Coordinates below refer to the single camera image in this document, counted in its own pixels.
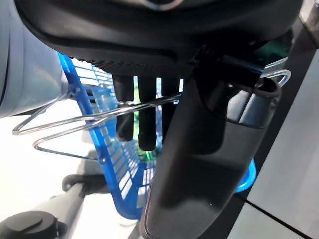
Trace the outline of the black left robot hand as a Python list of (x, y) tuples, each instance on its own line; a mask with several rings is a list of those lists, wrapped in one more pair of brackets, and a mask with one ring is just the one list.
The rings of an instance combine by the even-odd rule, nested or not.
[(300, 0), (17, 0), (26, 27), (54, 50), (111, 73), (118, 137), (163, 147), (139, 213), (146, 239), (196, 239), (220, 216), (280, 100), (264, 76), (287, 56)]

